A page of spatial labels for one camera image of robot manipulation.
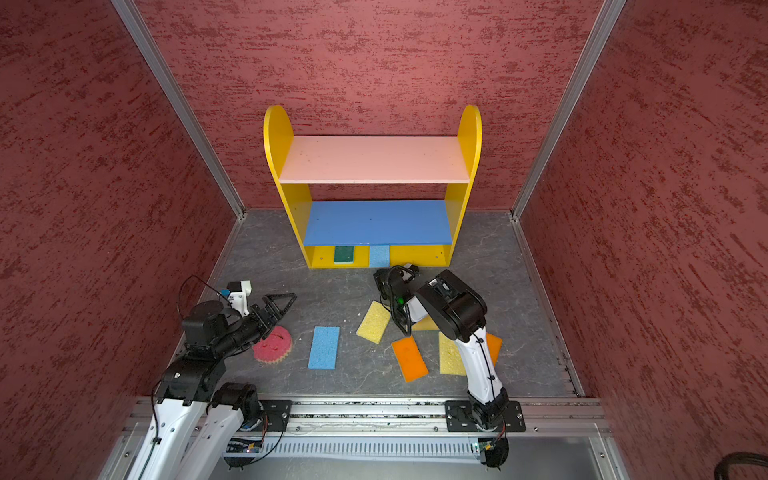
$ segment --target yellow shelf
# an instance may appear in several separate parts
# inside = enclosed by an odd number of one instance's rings
[[[312,213],[309,188],[312,183],[448,184],[445,213],[451,244],[389,248],[390,265],[448,266],[475,182],[481,145],[482,123],[480,110],[475,105],[464,109],[456,137],[294,137],[283,107],[269,107],[264,117],[266,159],[309,268],[367,268],[369,265],[366,245],[355,247],[352,264],[335,264],[334,246],[304,245]]]

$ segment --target sponge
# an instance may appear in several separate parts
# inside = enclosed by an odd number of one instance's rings
[[[402,376],[406,379],[406,383],[420,379],[429,373],[412,336],[394,342],[392,349],[395,351],[397,363],[400,364]]]
[[[429,315],[422,318],[420,322],[411,325],[412,332],[424,332],[426,330],[440,330],[437,325],[435,325],[435,320]]]
[[[502,350],[503,340],[490,333],[487,335],[488,340],[488,353],[491,354],[491,361],[493,366],[496,366],[496,360],[498,360],[498,353]]]
[[[371,302],[365,318],[357,327],[357,336],[379,345],[384,335],[384,330],[389,323],[389,311],[379,302]]]
[[[316,326],[312,337],[309,368],[333,370],[336,368],[336,350],[339,348],[338,326]]]
[[[368,268],[389,268],[389,245],[371,245]]]
[[[453,340],[449,340],[447,336],[440,332],[440,373],[446,375],[466,375],[467,371],[464,369],[464,363],[462,361],[461,354],[458,353],[458,347]],[[496,366],[496,360],[498,354],[502,349],[502,339],[490,333],[487,335],[486,341],[488,342],[488,353],[491,354],[491,361],[493,366]]]
[[[333,262],[336,265],[355,263],[355,247],[336,247],[333,249]]]
[[[438,335],[440,337],[440,373],[466,376],[467,371],[464,369],[464,362],[462,362],[462,356],[458,353],[456,344],[442,332]]]
[[[288,330],[276,326],[266,339],[252,347],[253,357],[264,363],[278,363],[288,356],[292,345]]]

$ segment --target pink shelf board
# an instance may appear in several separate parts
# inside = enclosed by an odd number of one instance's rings
[[[466,184],[456,137],[294,137],[283,184]]]

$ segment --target black cable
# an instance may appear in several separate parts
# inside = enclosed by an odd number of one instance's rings
[[[271,448],[271,450],[269,450],[269,451],[266,453],[266,455],[265,455],[265,456],[263,456],[263,457],[259,457],[259,458],[255,459],[255,460],[253,460],[252,462],[248,462],[246,465],[252,465],[252,464],[254,464],[254,463],[256,463],[256,462],[261,462],[261,461],[262,461],[262,460],[264,460],[264,459],[265,459],[267,456],[269,456],[269,454],[270,454],[270,453],[274,452],[274,451],[275,451],[275,449],[277,448],[277,446],[279,445],[279,443],[280,443],[280,440],[282,440],[282,439],[283,439],[283,434],[284,434],[285,432],[286,432],[286,431],[285,431],[285,430],[283,430],[283,431],[280,433],[280,438],[279,438],[279,439],[277,439],[277,443],[274,445],[274,447],[272,447],[272,448]]]
[[[188,281],[190,281],[190,280],[192,280],[193,278],[194,278],[194,279],[197,279],[198,281],[200,281],[200,283],[202,283],[203,285],[207,286],[208,288],[210,288],[211,290],[213,290],[214,292],[216,292],[216,294],[217,294],[218,296],[220,296],[221,298],[223,298],[223,299],[224,299],[224,301],[225,301],[225,302],[227,302],[227,305],[229,305],[230,307],[232,306],[232,303],[230,303],[229,299],[227,299],[227,298],[226,298],[224,295],[222,295],[222,294],[221,294],[221,292],[220,292],[219,290],[216,290],[216,289],[215,289],[215,288],[213,288],[211,285],[208,285],[208,284],[205,282],[205,280],[201,279],[201,278],[200,278],[200,277],[198,277],[197,275],[189,275],[189,276],[187,277],[187,279],[186,279],[184,282],[181,282],[181,286],[179,286],[179,294],[178,294],[178,296],[176,297],[176,311],[177,311],[177,312],[179,312],[179,317],[181,317],[181,319],[182,319],[182,320],[184,319],[184,315],[182,315],[182,314],[181,314],[181,307],[180,307],[180,304],[181,304],[181,290],[184,288],[184,285],[187,285],[187,282],[188,282]]]
[[[491,383],[491,396],[492,398],[496,398],[496,394],[493,389],[493,381],[496,377],[491,374],[491,364],[488,363],[488,357],[485,355],[485,350],[482,348],[482,340],[480,337],[477,336],[477,333],[472,333],[472,335],[477,340],[477,343],[480,345],[480,351],[482,351],[482,359],[485,360],[485,368],[488,369],[488,381]],[[502,431],[499,432],[498,437],[496,437],[496,440],[493,441],[493,444],[495,444],[501,437],[502,433],[504,434],[504,438],[507,438],[507,420],[504,418],[504,412],[502,412]]]
[[[149,455],[147,455],[147,461],[144,462],[144,466],[141,468],[141,473],[139,474],[139,480],[141,480],[141,477],[144,476],[144,470],[147,469],[147,465],[149,465],[149,459],[152,458],[152,452],[154,452],[154,446],[160,443],[160,423],[157,420],[157,410],[154,408],[154,393],[155,390],[157,390],[157,387],[160,386],[161,380],[158,380],[157,383],[154,384],[154,387],[152,388],[152,392],[149,395],[149,403],[152,405],[152,416],[154,417],[154,438],[152,439],[152,448],[149,449]]]
[[[410,274],[412,276],[412,278],[414,276],[416,276],[416,272],[414,272],[413,270],[410,270],[408,268],[405,268],[402,265],[394,265],[394,266],[391,266],[389,268],[389,271],[386,274],[385,282],[384,282],[384,287],[389,292],[389,308],[387,308],[387,305],[385,305],[383,301],[380,301],[380,303],[384,306],[385,309],[387,309],[389,311],[390,318],[397,325],[397,324],[399,324],[399,322],[396,319],[396,316],[399,317],[397,315],[397,307],[398,307],[398,305],[397,305],[397,300],[395,299],[394,290],[392,289],[392,284],[389,282],[389,278],[392,276],[392,272],[396,272],[396,271],[402,271],[402,272],[408,273],[408,274]],[[410,336],[411,335],[411,323],[412,322],[411,322],[410,309],[408,308],[408,304],[407,303],[403,304],[403,310],[406,313],[406,335]]]
[[[725,455],[715,466],[715,480],[728,480],[731,465],[758,465],[768,468],[768,456],[752,452],[734,452]]]

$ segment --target blue shelf board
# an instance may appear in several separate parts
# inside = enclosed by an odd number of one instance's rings
[[[450,245],[443,200],[312,202],[304,246]]]

